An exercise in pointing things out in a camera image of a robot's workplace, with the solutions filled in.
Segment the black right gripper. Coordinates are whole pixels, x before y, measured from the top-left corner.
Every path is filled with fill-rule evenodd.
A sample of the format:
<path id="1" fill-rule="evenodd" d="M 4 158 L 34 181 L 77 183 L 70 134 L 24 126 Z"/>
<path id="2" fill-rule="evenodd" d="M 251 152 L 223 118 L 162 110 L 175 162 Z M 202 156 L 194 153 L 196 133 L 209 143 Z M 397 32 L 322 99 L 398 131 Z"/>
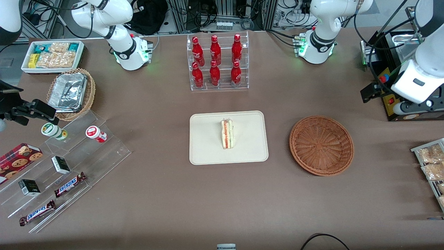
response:
<path id="1" fill-rule="evenodd" d="M 1 101 L 0 118 L 22 126 L 28 125 L 29 118 L 38 118 L 57 125 L 56 110 L 39 99 L 34 99 L 32 102 L 21 99 L 19 101 Z"/>

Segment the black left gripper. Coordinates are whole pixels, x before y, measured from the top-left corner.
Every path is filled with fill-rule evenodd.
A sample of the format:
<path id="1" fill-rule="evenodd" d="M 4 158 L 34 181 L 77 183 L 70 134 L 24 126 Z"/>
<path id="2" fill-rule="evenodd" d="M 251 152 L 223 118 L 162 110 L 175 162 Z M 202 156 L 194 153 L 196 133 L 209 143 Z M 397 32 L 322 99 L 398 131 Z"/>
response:
<path id="1" fill-rule="evenodd" d="M 376 99 L 376 98 L 382 98 L 385 96 L 386 93 L 378 83 L 371 82 L 366 87 L 364 87 L 362 90 L 360 90 L 360 96 L 363 101 L 363 103 L 368 103 L 369 101 Z"/>

